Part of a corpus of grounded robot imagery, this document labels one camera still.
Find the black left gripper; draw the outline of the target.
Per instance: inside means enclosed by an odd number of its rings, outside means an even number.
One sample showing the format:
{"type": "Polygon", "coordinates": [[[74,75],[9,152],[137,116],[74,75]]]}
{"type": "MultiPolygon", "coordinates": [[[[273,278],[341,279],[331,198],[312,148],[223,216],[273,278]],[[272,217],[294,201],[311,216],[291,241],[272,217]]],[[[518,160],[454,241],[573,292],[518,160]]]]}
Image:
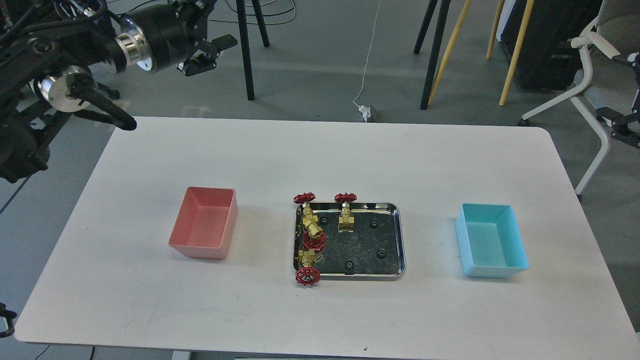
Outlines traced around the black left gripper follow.
{"type": "Polygon", "coordinates": [[[207,40],[208,19],[215,0],[172,0],[141,10],[141,33],[150,57],[141,63],[146,71],[159,71],[177,64],[185,76],[195,76],[217,68],[220,53],[238,45],[226,34],[207,40]]]}

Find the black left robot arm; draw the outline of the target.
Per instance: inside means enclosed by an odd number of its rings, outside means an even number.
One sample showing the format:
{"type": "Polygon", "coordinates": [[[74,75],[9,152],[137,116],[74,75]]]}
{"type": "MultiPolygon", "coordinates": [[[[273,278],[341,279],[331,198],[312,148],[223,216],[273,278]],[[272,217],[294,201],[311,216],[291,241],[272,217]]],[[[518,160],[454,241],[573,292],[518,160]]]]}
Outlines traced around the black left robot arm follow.
{"type": "Polygon", "coordinates": [[[91,66],[185,76],[213,70],[238,41],[209,41],[214,0],[167,0],[114,14],[105,0],[1,2],[1,178],[9,183],[48,168],[50,143],[71,116],[125,131],[137,121],[114,104],[116,89],[91,66]]]}

